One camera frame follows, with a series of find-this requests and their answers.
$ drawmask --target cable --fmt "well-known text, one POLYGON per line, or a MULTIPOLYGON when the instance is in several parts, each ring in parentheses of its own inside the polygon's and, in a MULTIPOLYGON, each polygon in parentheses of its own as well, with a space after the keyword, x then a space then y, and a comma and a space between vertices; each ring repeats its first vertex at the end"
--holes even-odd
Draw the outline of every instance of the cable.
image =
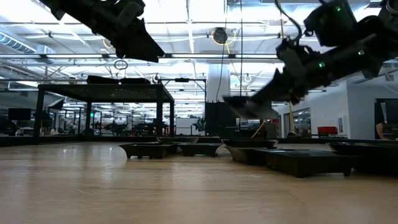
POLYGON ((287 13, 282 9, 282 6, 279 4, 279 0, 275 0, 275 6, 276 8, 278 8, 278 10, 284 15, 286 16, 293 24, 294 26, 297 28, 298 31, 298 35, 296 36, 296 38, 294 39, 294 41, 297 42, 297 44, 299 43, 299 40, 301 38, 301 36, 303 35, 303 30, 300 27, 300 24, 298 24, 297 21, 295 21, 293 18, 291 18, 289 15, 287 15, 287 13))
POLYGON ((265 122, 266 122, 265 120, 262 121, 261 125, 259 126, 259 129, 257 129, 257 131, 251 136, 251 138, 254 138, 256 136, 256 134, 260 131, 260 129, 263 127, 265 122))
POLYGON ((394 16, 398 15, 398 11, 396 11, 393 7, 391 7, 390 0, 387 0, 386 9, 392 15, 394 15, 394 16))
MULTIPOLYGON (((228 13, 228 6, 225 9, 225 26, 224 26, 225 31, 226 31, 226 25, 227 25, 227 19, 228 19, 227 13, 228 13)), ((224 51, 225 51, 225 44, 223 44, 223 54, 221 56, 221 71, 220 71, 220 80, 218 82, 218 88, 217 88, 217 94, 216 94, 216 103, 218 102, 218 93, 220 92, 221 81, 223 79, 224 51)))
POLYGON ((241 3, 241 86, 240 86, 240 91, 239 95, 242 96, 242 75, 243 75, 243 10, 242 10, 242 0, 240 0, 241 3))
POLYGON ((107 49, 113 49, 113 46, 112 46, 112 45, 106 44, 105 39, 102 39, 102 43, 104 44, 104 46, 105 46, 107 49))

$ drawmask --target white column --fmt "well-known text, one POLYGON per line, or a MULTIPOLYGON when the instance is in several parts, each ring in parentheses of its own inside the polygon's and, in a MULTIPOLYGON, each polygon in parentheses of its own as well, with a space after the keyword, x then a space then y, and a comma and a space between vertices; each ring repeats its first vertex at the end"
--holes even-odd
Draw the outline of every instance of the white column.
POLYGON ((209 64, 209 71, 207 76, 207 102, 224 102, 223 95, 229 95, 231 76, 229 73, 228 65, 228 63, 225 63, 222 66, 221 71, 221 64, 209 64))

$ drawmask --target wooden floor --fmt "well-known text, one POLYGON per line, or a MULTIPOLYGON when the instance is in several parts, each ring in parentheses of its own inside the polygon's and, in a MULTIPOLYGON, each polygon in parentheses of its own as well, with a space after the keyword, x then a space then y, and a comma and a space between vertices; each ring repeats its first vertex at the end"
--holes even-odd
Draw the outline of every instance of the wooden floor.
POLYGON ((225 152, 127 161, 117 145, 0 148, 0 223, 398 223, 392 177, 297 179, 225 152))

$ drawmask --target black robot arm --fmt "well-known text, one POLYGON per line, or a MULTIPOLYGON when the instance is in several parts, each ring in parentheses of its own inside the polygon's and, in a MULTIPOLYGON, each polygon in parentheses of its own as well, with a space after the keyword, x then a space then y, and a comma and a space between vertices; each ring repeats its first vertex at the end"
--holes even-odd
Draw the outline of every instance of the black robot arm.
POLYGON ((286 37, 276 48, 277 57, 285 63, 283 71, 277 69, 273 79, 248 100, 230 96, 224 100, 242 117, 265 118, 261 108, 271 101, 297 104, 309 90, 356 72, 377 77, 383 63, 398 56, 396 16, 398 0, 382 2, 378 16, 359 22, 347 0, 324 2, 304 20, 304 35, 316 35, 320 45, 331 50, 321 54, 300 45, 301 36, 286 37))
POLYGON ((61 20, 65 13, 111 41, 119 58, 158 62, 164 51, 150 37, 142 0, 40 0, 61 20))

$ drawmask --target black tray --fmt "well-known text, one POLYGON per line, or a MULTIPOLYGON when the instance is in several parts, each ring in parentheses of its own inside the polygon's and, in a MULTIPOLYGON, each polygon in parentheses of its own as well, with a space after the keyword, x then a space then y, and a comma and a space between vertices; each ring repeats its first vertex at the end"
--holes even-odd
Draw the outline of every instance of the black tray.
POLYGON ((99 77, 96 75, 87 76, 86 82, 87 84, 113 84, 113 85, 119 84, 119 80, 117 79, 99 77))
POLYGON ((219 137, 199 137, 196 143, 223 143, 219 137))
POLYGON ((396 142, 369 143, 328 143, 332 151, 341 155, 361 156, 354 167, 360 172, 398 174, 398 144, 396 142))
POLYGON ((157 138, 158 142, 160 143, 196 143, 199 137, 177 137, 177 138, 168 138, 168 137, 161 137, 157 138))
POLYGON ((169 149, 174 146, 173 144, 159 144, 158 142, 120 145, 126 152, 128 159, 131 156, 137 156, 138 159, 143 156, 149 156, 150 159, 163 159, 169 153, 169 149))
POLYGON ((122 78, 120 79, 121 84, 148 84, 150 81, 146 78, 122 78))
POLYGON ((264 165, 266 163, 264 151, 270 150, 267 148, 231 146, 225 146, 225 148, 231 153, 233 161, 238 161, 247 165, 264 165))
POLYGON ((351 175, 359 156, 342 156, 335 152, 306 149, 277 149, 265 152, 267 167, 295 177, 302 178, 313 174, 343 173, 351 175))
POLYGON ((229 147, 250 147, 250 148, 267 148, 275 149, 277 140, 268 139, 223 139, 223 143, 229 147))
POLYGON ((178 145, 183 156, 194 156, 194 155, 207 155, 207 156, 217 156, 217 149, 222 146, 222 143, 212 144, 212 143, 181 143, 178 145))

